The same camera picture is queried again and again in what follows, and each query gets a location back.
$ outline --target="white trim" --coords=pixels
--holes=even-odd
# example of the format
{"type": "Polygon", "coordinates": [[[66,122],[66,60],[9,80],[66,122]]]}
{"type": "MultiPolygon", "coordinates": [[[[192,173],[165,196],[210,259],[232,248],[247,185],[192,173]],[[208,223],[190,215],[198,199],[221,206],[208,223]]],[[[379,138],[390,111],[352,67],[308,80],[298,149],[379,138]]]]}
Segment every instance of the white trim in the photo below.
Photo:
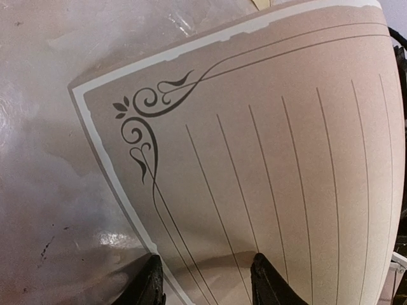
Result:
{"type": "MultiPolygon", "coordinates": [[[[133,72],[139,71],[151,65],[155,65],[158,62],[169,61],[177,58],[179,55],[191,52],[193,50],[202,48],[203,46],[207,46],[209,44],[215,43],[217,41],[227,41],[232,36],[236,34],[240,34],[243,32],[250,33],[262,29],[268,26],[271,22],[275,22],[277,20],[281,20],[283,18],[291,17],[294,15],[298,15],[300,13],[305,13],[308,11],[318,10],[321,8],[328,8],[332,6],[351,6],[356,8],[361,8],[363,6],[375,6],[377,8],[382,8],[380,3],[377,0],[315,0],[310,1],[307,3],[301,3],[294,6],[290,6],[288,8],[283,8],[281,10],[272,11],[265,15],[262,15],[258,18],[248,20],[242,22],[240,24],[234,25],[227,29],[220,30],[219,32],[215,32],[205,37],[201,37],[194,41],[190,41],[189,43],[182,44],[180,46],[176,46],[175,48],[169,49],[167,51],[163,51],[159,54],[153,55],[151,57],[142,59],[138,62],[134,62],[132,64],[126,65],[122,68],[116,69],[112,72],[109,72],[103,76],[95,78],[87,83],[79,85],[72,89],[74,98],[78,105],[79,111],[83,118],[83,122],[88,130],[89,136],[95,146],[95,150],[99,155],[100,161],[103,164],[103,167],[110,178],[110,181],[116,190],[116,193],[123,203],[123,207],[128,213],[131,221],[133,222],[136,230],[138,230],[140,237],[143,239],[144,243],[148,247],[149,251],[158,253],[157,246],[151,241],[148,232],[144,228],[141,223],[139,216],[137,215],[136,211],[134,210],[133,206],[131,205],[129,199],[125,191],[123,190],[120,181],[114,171],[113,164],[110,160],[109,155],[107,154],[106,150],[103,147],[102,140],[100,139],[99,134],[97,133],[96,127],[92,121],[90,111],[85,103],[84,94],[98,88],[106,83],[114,81],[115,79],[121,78],[133,72]]],[[[163,271],[169,282],[171,282],[172,286],[177,290],[178,294],[181,296],[183,301],[187,305],[194,305],[191,299],[186,295],[184,290],[178,284],[177,280],[174,278],[173,274],[171,273],[168,266],[163,262],[163,271]]]]}

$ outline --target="plastic sheet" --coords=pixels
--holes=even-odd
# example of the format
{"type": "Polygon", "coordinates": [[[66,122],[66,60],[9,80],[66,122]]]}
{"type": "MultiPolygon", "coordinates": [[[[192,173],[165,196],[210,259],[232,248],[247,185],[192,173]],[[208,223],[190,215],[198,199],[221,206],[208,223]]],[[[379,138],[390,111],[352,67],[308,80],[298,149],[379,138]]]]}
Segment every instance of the plastic sheet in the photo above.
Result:
{"type": "Polygon", "coordinates": [[[145,254],[67,84],[254,11],[249,0],[0,1],[1,304],[110,304],[145,254]]]}

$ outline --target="leaf motif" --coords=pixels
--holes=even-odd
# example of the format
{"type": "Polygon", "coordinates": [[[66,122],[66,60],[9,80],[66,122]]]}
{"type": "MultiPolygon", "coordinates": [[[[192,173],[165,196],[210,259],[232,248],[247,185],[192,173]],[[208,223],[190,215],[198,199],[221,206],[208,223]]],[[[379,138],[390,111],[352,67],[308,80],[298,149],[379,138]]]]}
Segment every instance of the leaf motif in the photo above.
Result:
{"type": "Polygon", "coordinates": [[[188,76],[191,74],[193,70],[190,70],[182,79],[180,79],[179,81],[162,81],[162,83],[171,85],[171,86],[182,86],[183,84],[185,84],[186,80],[188,79],[188,76]]]}
{"type": "Polygon", "coordinates": [[[119,110],[121,112],[126,112],[127,111],[127,107],[124,106],[121,103],[114,103],[113,106],[114,106],[114,108],[116,108],[116,110],[119,110]]]}
{"type": "Polygon", "coordinates": [[[121,119],[121,118],[123,118],[124,116],[125,116],[126,114],[125,113],[119,113],[117,116],[116,116],[116,119],[121,119]]]}
{"type": "Polygon", "coordinates": [[[140,165],[141,167],[141,172],[142,172],[142,176],[141,176],[141,181],[144,184],[144,177],[146,176],[147,173],[147,166],[144,164],[143,161],[133,157],[133,159],[135,159],[135,161],[140,165]]]}
{"type": "Polygon", "coordinates": [[[125,103],[125,105],[128,107],[130,105],[130,102],[128,101],[127,97],[123,97],[123,101],[125,103]]]}

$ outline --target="black object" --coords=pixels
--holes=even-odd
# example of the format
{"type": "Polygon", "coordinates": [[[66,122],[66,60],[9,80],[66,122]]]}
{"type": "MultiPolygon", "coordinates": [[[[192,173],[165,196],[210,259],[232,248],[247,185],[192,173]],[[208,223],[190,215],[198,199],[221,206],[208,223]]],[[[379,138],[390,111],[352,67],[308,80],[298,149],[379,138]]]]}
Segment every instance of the black object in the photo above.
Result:
{"type": "Polygon", "coordinates": [[[253,305],[308,305],[263,254],[256,254],[250,270],[253,305]]]}
{"type": "Polygon", "coordinates": [[[112,305],[165,305],[163,266],[153,254],[135,279],[112,305]]]}

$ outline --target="plastic sheeting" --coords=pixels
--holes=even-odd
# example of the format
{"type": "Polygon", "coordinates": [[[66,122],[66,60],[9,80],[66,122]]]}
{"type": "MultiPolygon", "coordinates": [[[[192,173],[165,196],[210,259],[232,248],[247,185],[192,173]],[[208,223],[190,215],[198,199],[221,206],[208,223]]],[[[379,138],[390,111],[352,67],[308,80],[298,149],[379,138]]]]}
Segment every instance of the plastic sheeting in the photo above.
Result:
{"type": "Polygon", "coordinates": [[[67,84],[255,10],[248,0],[0,1],[1,304],[110,304],[145,254],[67,84]]]}

